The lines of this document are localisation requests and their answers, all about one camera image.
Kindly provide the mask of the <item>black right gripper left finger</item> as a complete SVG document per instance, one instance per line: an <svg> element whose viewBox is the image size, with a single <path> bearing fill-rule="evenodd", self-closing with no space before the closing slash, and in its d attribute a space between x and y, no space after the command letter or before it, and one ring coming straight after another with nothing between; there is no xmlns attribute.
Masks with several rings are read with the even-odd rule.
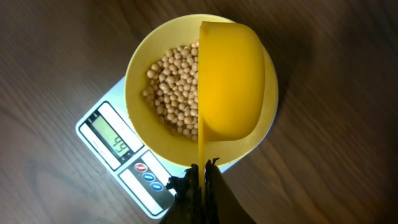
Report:
<svg viewBox="0 0 398 224"><path fill-rule="evenodd" d="M160 224L201 224L204 223L201 187L198 166L192 164L185 170L184 177L171 176L167 190L174 190L174 202L167 210Z"/></svg>

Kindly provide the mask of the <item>yellow plastic measuring scoop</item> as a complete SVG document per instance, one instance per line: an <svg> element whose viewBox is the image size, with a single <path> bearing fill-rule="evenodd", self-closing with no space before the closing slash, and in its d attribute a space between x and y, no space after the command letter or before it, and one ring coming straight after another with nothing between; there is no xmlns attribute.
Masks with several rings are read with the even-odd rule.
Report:
<svg viewBox="0 0 398 224"><path fill-rule="evenodd" d="M264 49L243 24L203 21L198 64L198 178L205 191L208 142L245 138L256 127L264 97Z"/></svg>

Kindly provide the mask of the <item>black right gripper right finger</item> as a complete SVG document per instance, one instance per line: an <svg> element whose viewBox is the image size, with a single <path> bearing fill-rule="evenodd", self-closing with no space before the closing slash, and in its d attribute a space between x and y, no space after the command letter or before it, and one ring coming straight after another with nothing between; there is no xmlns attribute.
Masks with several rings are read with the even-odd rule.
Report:
<svg viewBox="0 0 398 224"><path fill-rule="evenodd" d="M211 224L256 224L243 209L216 165L218 158L205 165L205 214Z"/></svg>

